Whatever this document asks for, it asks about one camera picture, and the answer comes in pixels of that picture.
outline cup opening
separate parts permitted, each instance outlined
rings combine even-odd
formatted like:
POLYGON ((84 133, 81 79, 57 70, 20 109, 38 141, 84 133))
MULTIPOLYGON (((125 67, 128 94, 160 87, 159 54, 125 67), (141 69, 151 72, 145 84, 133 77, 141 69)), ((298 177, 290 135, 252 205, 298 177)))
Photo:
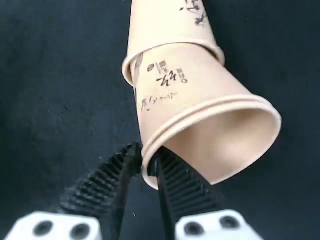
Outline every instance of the cup opening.
MULTIPOLYGON (((270 109, 252 107, 202 118, 173 134, 163 146, 212 185, 220 183, 253 164, 272 146, 280 131, 281 117, 274 108, 270 109)), ((158 188, 155 177, 144 174, 144 179, 158 188)))

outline cup rim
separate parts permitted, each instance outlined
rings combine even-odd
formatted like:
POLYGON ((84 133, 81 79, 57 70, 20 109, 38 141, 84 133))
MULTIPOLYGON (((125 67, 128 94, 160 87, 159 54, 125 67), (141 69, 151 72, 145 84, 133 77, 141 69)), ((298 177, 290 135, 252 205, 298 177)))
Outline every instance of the cup rim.
POLYGON ((156 42, 153 44, 150 44, 149 46, 146 46, 144 49, 141 49, 139 51, 136 51, 134 53, 129 53, 127 55, 127 57, 124 59, 123 63, 122 63, 122 75, 124 77, 124 79, 126 80, 126 82, 131 85, 132 87, 134 87, 133 84, 133 79, 132 79, 132 74, 131 74, 131 69, 130 69, 130 64, 131 62, 137 57, 139 56, 141 53, 144 53, 146 51, 149 51, 151 49, 163 46, 163 45, 169 45, 169 44, 194 44, 194 45, 198 45, 200 47, 203 47, 205 49, 207 49, 212 55, 215 56, 215 58, 218 60, 218 62, 221 65, 225 65, 225 54, 222 51, 222 49, 215 43, 213 44, 213 42, 207 42, 201 39, 177 39, 176 41, 171 41, 171 42, 156 42))
POLYGON ((149 141, 143 146, 141 151, 141 155, 143 158, 141 173, 144 181, 153 189, 159 189, 157 182, 154 181, 155 177, 148 176, 148 166, 153 155, 166 141, 168 141, 168 139, 207 118, 211 118, 213 116, 225 114, 228 112, 250 109, 262 110, 270 113, 273 116, 276 122, 276 129, 273 136, 271 136, 270 138, 269 144, 266 145, 262 152, 257 154, 256 159, 246 161, 242 167, 231 172, 229 175, 216 180, 215 182, 211 182, 211 184, 220 183, 253 164, 256 160, 263 156, 276 141, 280 133, 282 118, 279 112, 271 105, 271 103, 261 96, 235 95, 222 97, 219 100, 206 101, 193 107, 192 110, 188 109, 178 114, 170 121, 166 122, 157 132, 155 132, 150 137, 149 141))

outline handwritten writing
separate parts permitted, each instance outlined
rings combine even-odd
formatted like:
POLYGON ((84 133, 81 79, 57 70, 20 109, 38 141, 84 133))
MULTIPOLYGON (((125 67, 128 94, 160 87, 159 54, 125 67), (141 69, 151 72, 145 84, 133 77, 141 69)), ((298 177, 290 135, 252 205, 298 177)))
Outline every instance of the handwritten writing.
POLYGON ((159 103, 164 100, 172 100, 174 96, 176 96, 178 93, 170 93, 168 95, 164 96, 149 96, 142 100, 142 107, 141 111, 146 110, 147 112, 150 111, 151 106, 155 105, 156 103, 159 103))
POLYGON ((170 71, 169 74, 164 75, 164 77, 158 78, 156 81, 161 82, 161 87, 169 87, 169 81, 177 81, 177 74, 175 74, 174 71, 170 71))
POLYGON ((163 77, 157 78, 156 81, 160 82, 161 87, 163 87, 163 86, 169 87, 172 82, 177 81, 177 75, 179 76, 179 78, 183 84, 188 83, 188 80, 186 79, 186 76, 185 76, 182 68, 179 68, 175 71, 170 71, 169 74, 165 74, 163 77))
POLYGON ((199 6, 199 0, 185 0, 185 4, 187 7, 181 7, 180 11, 187 10, 192 14, 196 14, 195 17, 195 25, 196 26, 204 26, 205 20, 207 19, 206 10, 199 6))

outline paper cup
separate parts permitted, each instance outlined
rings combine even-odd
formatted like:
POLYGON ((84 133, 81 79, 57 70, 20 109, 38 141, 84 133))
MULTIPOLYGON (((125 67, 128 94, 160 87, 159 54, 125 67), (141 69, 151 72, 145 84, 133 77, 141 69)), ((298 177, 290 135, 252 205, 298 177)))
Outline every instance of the paper cup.
POLYGON ((250 93, 205 48, 166 44, 139 56, 133 78, 142 149, 142 175, 165 146, 212 185, 258 160, 274 143, 281 116, 250 93))
POLYGON ((132 0, 125 80, 133 85, 130 64, 141 53, 171 43, 192 43, 225 62, 201 0, 132 0))

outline stacked paper cups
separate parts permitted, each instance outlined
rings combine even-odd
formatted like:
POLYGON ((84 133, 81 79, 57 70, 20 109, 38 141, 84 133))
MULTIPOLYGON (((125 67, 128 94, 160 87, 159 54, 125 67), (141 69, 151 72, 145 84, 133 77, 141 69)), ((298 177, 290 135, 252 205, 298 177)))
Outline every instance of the stacked paper cups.
POLYGON ((142 175, 165 146, 211 184, 237 174, 275 142, 281 116, 223 66, 201 0, 132 0, 127 57, 143 144, 142 175))

